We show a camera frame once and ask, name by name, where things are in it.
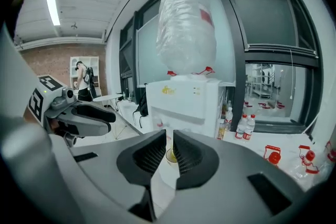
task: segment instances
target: plastic bag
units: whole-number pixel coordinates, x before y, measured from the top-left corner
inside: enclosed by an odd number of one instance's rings
[[[216,39],[208,0],[161,0],[156,51],[178,74],[213,66]]]

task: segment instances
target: brick wall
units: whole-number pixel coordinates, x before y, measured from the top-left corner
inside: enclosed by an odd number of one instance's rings
[[[64,44],[23,50],[20,52],[36,75],[49,74],[70,85],[70,57],[99,56],[99,81],[102,95],[107,94],[105,46]]]

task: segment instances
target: fluorescent light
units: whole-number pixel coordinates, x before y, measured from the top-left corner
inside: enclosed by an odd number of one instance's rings
[[[57,13],[57,7],[56,7],[56,0],[47,0],[49,13],[51,16],[52,23],[54,25],[60,25],[58,13]]]

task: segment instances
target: person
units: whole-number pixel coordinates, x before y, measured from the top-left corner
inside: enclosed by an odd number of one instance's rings
[[[88,90],[88,84],[84,81],[83,77],[86,74],[88,68],[83,64],[82,61],[76,63],[76,70],[78,74],[77,85],[78,85],[78,100],[80,101],[92,101],[91,94]]]

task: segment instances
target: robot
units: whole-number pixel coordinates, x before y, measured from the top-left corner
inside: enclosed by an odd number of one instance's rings
[[[72,88],[51,75],[38,76],[28,109],[48,132],[64,137],[73,147],[78,137],[100,136],[111,131],[113,112],[93,102],[78,101]]]

